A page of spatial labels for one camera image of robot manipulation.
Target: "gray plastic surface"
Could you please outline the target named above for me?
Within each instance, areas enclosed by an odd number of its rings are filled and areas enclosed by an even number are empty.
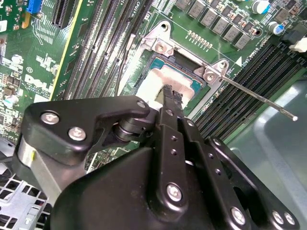
[[[306,229],[307,81],[297,81],[276,103],[298,121],[268,108],[228,146]]]

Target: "white connector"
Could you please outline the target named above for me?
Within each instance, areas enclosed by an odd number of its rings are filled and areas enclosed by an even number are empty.
[[[295,45],[289,46],[290,50],[304,53],[307,51],[307,37],[303,37],[300,41],[295,43]]]

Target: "screw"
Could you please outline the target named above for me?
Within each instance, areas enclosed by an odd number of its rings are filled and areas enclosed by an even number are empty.
[[[59,122],[58,115],[50,112],[42,114],[40,119],[48,125],[54,125]]]
[[[141,108],[145,108],[145,107],[146,107],[146,105],[145,105],[144,102],[142,102],[142,101],[137,101],[137,104],[138,104],[138,106],[141,107]]]
[[[272,214],[277,223],[283,224],[283,218],[279,215],[278,212],[273,211]]]
[[[244,225],[245,224],[244,215],[242,214],[242,212],[238,208],[233,207],[231,209],[231,214],[232,214],[232,216],[234,217],[235,221],[238,224],[240,224],[240,225]]]
[[[207,75],[207,81],[212,81],[214,76],[212,74]]]
[[[166,110],[166,113],[167,113],[168,115],[170,115],[170,116],[174,115],[173,112],[172,112],[171,110],[169,110],[169,109]]]
[[[294,221],[294,219],[292,218],[292,216],[289,213],[285,212],[284,213],[284,217],[286,217],[287,221],[290,224],[295,225],[295,221]]]
[[[220,68],[221,68],[221,69],[225,69],[226,66],[227,66],[226,62],[220,63]]]
[[[218,146],[221,146],[221,143],[217,139],[213,139],[214,143]]]
[[[181,190],[174,184],[168,184],[166,187],[169,198],[173,201],[180,201],[182,199]]]
[[[191,120],[187,120],[187,123],[189,124],[189,126],[194,126],[194,123]]]
[[[73,127],[68,131],[68,136],[76,141],[82,141],[86,138],[86,133],[79,127]]]

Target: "blue connector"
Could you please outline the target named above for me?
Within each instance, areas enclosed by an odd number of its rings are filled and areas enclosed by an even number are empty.
[[[40,8],[42,6],[43,0],[30,0],[29,5],[27,8],[27,11],[32,14],[32,13],[39,13]]]

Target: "motherboard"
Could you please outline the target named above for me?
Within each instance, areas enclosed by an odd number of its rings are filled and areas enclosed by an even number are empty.
[[[0,135],[16,143],[32,103],[137,95],[166,84],[203,137],[226,140],[307,67],[304,0],[0,0]],[[95,169],[138,146],[89,157]]]

